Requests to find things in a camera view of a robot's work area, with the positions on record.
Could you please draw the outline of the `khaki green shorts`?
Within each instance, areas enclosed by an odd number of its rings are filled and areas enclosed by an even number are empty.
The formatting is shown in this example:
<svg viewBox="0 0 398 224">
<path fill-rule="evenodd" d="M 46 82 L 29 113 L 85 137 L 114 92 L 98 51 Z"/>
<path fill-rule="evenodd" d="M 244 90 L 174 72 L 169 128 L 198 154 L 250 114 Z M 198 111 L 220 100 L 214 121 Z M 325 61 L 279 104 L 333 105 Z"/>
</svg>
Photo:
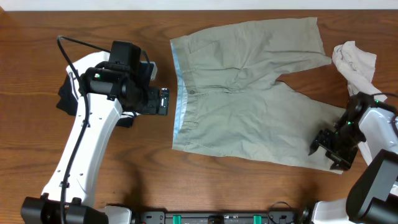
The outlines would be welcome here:
<svg viewBox="0 0 398 224">
<path fill-rule="evenodd" d="M 178 85 L 173 149 L 331 169 L 331 159 L 310 145 L 343 109 L 279 81 L 331 63 L 316 18 L 212 27 L 170 45 Z"/>
</svg>

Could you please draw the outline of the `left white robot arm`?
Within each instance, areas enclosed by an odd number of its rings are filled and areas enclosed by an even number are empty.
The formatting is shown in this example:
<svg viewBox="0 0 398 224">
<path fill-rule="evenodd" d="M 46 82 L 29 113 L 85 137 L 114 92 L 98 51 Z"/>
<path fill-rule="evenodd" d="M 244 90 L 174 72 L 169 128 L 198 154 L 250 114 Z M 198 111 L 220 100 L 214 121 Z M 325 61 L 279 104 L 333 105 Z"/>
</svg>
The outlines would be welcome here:
<svg viewBox="0 0 398 224">
<path fill-rule="evenodd" d="M 39 198 L 26 197 L 24 223 L 140 223 L 140 215 L 123 205 L 94 209 L 98 172 L 110 135 L 124 112 L 165 116 L 169 89 L 150 86 L 155 64 L 141 62 L 140 47 L 114 41 L 109 59 L 79 74 L 75 122 L 60 162 Z"/>
</svg>

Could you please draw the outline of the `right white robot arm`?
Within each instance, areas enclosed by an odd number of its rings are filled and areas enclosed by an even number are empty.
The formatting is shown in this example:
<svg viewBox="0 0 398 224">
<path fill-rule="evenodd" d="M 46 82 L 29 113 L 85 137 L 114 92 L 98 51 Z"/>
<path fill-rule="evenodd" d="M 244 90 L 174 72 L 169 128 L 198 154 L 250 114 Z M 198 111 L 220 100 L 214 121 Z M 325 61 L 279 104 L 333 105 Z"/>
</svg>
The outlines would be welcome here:
<svg viewBox="0 0 398 224">
<path fill-rule="evenodd" d="M 371 163 L 348 196 L 331 202 L 319 201 L 305 208 L 299 223 L 397 223 L 397 109 L 375 94 L 359 92 L 350 97 L 347 109 L 334 130 L 321 130 L 310 145 L 319 147 L 332 160 L 332 170 L 349 170 L 365 142 Z"/>
</svg>

